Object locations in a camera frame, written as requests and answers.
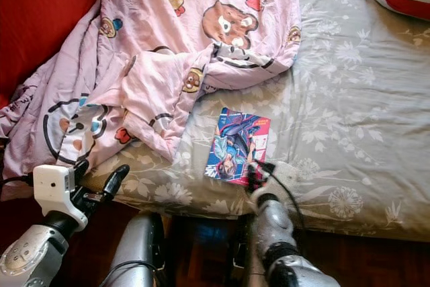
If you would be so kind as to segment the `colourful manga comic book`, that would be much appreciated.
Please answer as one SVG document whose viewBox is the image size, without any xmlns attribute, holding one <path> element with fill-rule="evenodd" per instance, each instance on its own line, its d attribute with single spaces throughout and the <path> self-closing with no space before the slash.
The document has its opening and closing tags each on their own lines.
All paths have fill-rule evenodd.
<svg viewBox="0 0 430 287">
<path fill-rule="evenodd" d="M 205 176 L 247 186 L 250 164 L 266 159 L 270 126 L 270 118 L 221 109 Z"/>
</svg>

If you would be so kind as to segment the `silver robot left leg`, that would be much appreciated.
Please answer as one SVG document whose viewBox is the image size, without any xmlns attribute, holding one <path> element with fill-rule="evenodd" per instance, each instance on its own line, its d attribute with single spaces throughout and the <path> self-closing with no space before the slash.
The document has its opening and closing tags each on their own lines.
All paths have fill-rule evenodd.
<svg viewBox="0 0 430 287">
<path fill-rule="evenodd" d="M 99 287 L 169 287 L 164 274 L 162 216 L 135 214 L 120 238 L 112 267 Z"/>
</svg>

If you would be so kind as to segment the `grey floral bed sheet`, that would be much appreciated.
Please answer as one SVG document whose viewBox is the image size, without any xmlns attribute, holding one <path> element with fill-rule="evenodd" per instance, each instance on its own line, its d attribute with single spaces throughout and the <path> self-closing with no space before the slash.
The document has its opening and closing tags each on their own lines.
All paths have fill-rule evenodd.
<svg viewBox="0 0 430 287">
<path fill-rule="evenodd" d="M 194 106 L 175 160 L 131 143 L 88 183 L 127 164 L 118 200 L 141 210 L 235 219 L 245 189 L 205 176 L 221 109 L 271 119 L 267 160 L 297 168 L 292 189 L 313 231 L 430 241 L 430 22 L 374 0 L 299 0 L 293 69 Z"/>
</svg>

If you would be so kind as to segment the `red covered folded mattress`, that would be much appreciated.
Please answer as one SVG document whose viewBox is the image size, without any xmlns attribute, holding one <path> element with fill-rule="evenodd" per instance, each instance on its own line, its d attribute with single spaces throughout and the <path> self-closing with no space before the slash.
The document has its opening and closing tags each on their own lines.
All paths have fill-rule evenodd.
<svg viewBox="0 0 430 287">
<path fill-rule="evenodd" d="M 1 238 L 8 247 L 40 214 L 31 174 L 56 162 L 62 128 L 93 88 L 78 69 L 97 0 L 2 0 Z"/>
</svg>

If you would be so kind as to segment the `pink cartoon print blanket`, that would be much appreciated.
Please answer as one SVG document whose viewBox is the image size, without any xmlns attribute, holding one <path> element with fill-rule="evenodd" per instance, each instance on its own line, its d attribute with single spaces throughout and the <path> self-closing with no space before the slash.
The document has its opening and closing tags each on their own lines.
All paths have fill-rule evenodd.
<svg viewBox="0 0 430 287">
<path fill-rule="evenodd" d="M 97 0 L 78 69 L 93 88 L 62 128 L 53 164 L 99 166 L 141 142 L 174 161 L 197 100 L 292 68 L 299 0 Z"/>
</svg>

